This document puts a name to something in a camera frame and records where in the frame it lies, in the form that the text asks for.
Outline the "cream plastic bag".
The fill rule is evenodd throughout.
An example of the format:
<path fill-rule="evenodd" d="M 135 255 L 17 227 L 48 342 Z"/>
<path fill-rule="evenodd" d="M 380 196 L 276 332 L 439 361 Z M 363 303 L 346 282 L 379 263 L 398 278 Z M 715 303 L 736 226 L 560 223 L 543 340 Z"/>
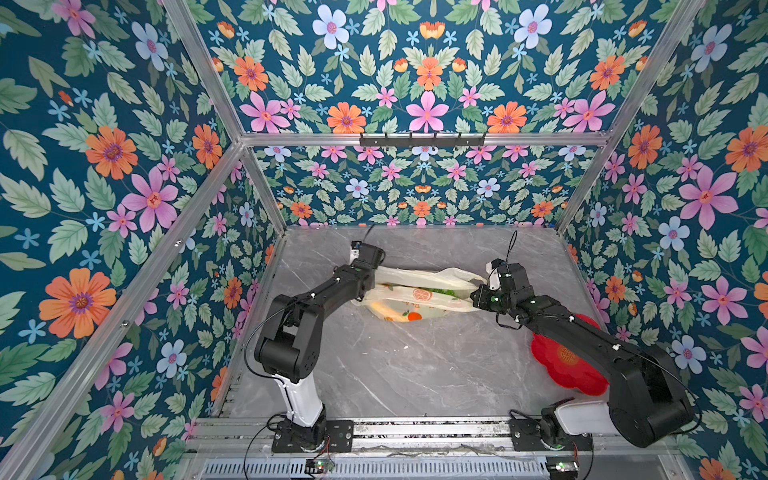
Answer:
<path fill-rule="evenodd" d="M 402 313 L 398 323 L 415 322 L 478 311 L 470 294 L 483 284 L 487 284 L 483 277 L 454 267 L 429 271 L 381 266 L 374 287 L 352 304 L 371 312 L 370 303 L 387 302 Z"/>

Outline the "red flower-shaped plate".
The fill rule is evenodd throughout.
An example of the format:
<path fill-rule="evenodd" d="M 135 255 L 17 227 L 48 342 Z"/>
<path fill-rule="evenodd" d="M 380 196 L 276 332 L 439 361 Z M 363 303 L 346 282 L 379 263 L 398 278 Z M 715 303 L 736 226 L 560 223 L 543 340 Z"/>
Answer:
<path fill-rule="evenodd" d="M 535 332 L 530 344 L 533 358 L 547 371 L 551 380 L 565 389 L 599 397 L 609 387 L 608 380 L 588 362 L 551 338 Z"/>

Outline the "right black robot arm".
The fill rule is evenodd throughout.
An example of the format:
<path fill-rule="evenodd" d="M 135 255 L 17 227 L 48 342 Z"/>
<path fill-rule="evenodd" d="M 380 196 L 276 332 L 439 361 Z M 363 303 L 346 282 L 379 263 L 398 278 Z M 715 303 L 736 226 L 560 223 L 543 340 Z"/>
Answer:
<path fill-rule="evenodd" d="M 673 359 L 658 346 L 642 349 L 589 324 L 549 295 L 538 295 L 525 268 L 501 258 L 487 266 L 489 284 L 471 294 L 474 307 L 511 318 L 511 328 L 524 327 L 569 350 L 608 383 L 605 401 L 564 400 L 541 412 L 542 441 L 551 447 L 579 435 L 618 435 L 646 448 L 697 426 L 688 390 Z"/>

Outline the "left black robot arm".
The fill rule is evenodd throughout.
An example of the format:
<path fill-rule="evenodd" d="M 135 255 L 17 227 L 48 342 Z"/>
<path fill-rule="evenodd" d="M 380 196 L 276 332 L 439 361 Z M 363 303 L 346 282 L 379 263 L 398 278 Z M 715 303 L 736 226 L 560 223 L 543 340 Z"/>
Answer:
<path fill-rule="evenodd" d="M 272 300 L 255 343 L 254 360 L 281 388 L 287 418 L 294 425 L 313 428 L 324 415 L 313 371 L 325 320 L 374 288 L 376 271 L 385 258 L 383 249 L 353 241 L 350 262 L 336 266 L 327 280 L 304 293 L 281 294 Z"/>

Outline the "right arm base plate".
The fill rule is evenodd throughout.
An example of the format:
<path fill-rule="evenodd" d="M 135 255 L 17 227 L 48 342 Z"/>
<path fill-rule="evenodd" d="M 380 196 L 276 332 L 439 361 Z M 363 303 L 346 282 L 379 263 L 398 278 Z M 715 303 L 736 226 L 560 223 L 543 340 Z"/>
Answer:
<path fill-rule="evenodd" d="M 508 425 L 516 451 L 589 452 L 593 448 L 591 437 L 566 434 L 553 420 L 514 417 L 509 419 Z"/>

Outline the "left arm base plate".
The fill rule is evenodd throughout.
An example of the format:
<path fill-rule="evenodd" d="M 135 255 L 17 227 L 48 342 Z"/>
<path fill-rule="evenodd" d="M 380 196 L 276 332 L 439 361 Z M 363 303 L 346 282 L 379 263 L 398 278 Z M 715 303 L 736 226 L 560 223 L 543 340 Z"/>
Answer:
<path fill-rule="evenodd" d="M 351 420 L 320 420 L 313 427 L 299 426 L 289 420 L 278 423 L 271 451 L 273 453 L 349 453 L 352 450 L 355 423 Z"/>

